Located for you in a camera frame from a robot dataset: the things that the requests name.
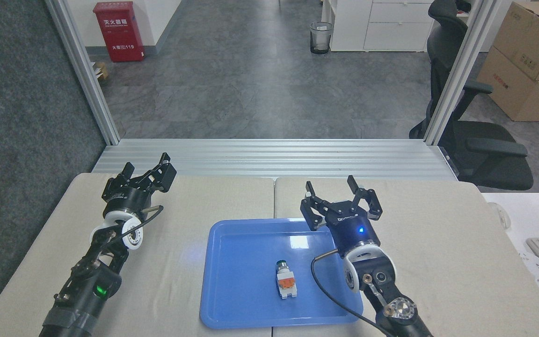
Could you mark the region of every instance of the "robotic arm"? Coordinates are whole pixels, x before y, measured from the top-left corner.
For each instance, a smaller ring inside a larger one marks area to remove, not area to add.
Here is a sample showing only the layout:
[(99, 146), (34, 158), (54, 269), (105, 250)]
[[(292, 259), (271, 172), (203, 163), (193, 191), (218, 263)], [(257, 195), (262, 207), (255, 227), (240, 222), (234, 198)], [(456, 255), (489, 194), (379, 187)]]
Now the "robotic arm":
[[(321, 226), (329, 228), (344, 263), (346, 282), (353, 292), (362, 291), (370, 301), (380, 330), (396, 337), (432, 337), (417, 305), (396, 287), (394, 264), (380, 248), (371, 226), (370, 220), (379, 220), (382, 214), (376, 192), (359, 187), (353, 176), (347, 182), (355, 195), (353, 201), (330, 203), (316, 196), (308, 181), (305, 199), (301, 200), (306, 223), (313, 231)], [(368, 211), (359, 207), (361, 199), (367, 202)], [(327, 255), (318, 256), (314, 262)]]
[[(163, 207), (151, 207), (151, 195), (167, 192), (176, 170), (163, 153), (159, 164), (144, 175), (131, 178), (134, 166), (127, 162), (120, 174), (107, 181), (101, 196), (107, 206), (103, 224), (90, 235), (90, 248), (71, 269), (68, 281), (58, 294), (43, 322), (40, 337), (89, 337), (105, 305), (122, 283), (119, 273), (129, 249), (137, 249), (143, 240), (143, 226)], [(147, 213), (156, 213), (147, 219)], [(111, 257), (105, 264), (99, 258)]]

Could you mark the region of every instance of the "green indicator light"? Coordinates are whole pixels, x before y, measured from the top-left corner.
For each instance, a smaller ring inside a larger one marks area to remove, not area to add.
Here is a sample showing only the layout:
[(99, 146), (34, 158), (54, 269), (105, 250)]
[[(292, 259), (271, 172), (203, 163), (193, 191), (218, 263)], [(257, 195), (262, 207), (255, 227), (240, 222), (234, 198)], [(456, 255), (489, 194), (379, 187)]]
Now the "green indicator light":
[(107, 290), (101, 288), (101, 286), (95, 287), (96, 295), (99, 297), (105, 297), (107, 295)]

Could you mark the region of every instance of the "trash can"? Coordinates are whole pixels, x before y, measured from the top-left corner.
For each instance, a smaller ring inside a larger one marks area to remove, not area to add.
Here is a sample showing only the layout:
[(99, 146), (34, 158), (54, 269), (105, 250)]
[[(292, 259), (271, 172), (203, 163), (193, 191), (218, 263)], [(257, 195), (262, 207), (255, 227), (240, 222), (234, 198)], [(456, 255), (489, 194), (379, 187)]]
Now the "trash can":
[(93, 9), (113, 62), (143, 60), (141, 34), (132, 1), (98, 2)]
[(325, 54), (330, 49), (330, 38), (334, 26), (328, 22), (314, 22), (311, 27), (311, 52)]

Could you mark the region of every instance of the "mesh wastebasket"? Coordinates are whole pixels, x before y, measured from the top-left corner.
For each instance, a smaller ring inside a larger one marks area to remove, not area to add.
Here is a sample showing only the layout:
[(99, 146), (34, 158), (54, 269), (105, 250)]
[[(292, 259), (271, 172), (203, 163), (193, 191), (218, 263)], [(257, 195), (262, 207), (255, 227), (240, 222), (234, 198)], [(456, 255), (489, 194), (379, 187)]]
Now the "mesh wastebasket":
[(311, 52), (325, 54), (330, 49), (330, 38), (334, 26), (328, 22), (314, 22), (311, 27)]

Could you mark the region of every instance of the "black office chair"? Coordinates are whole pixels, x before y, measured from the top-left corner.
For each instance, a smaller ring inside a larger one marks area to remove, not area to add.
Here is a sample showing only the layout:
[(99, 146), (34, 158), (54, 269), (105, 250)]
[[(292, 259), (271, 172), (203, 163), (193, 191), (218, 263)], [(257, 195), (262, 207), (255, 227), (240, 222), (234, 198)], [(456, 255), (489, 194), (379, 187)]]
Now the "black office chair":
[[(428, 15), (440, 24), (428, 38), (432, 99), (426, 118), (409, 132), (411, 139), (424, 137), (467, 32), (467, 25), (456, 13), (455, 0), (434, 0), (428, 10)], [(500, 125), (459, 120), (477, 94), (491, 92), (490, 85), (468, 80), (438, 145), (450, 156), (460, 181), (505, 190), (528, 190), (533, 177), (525, 160), (527, 149)]]

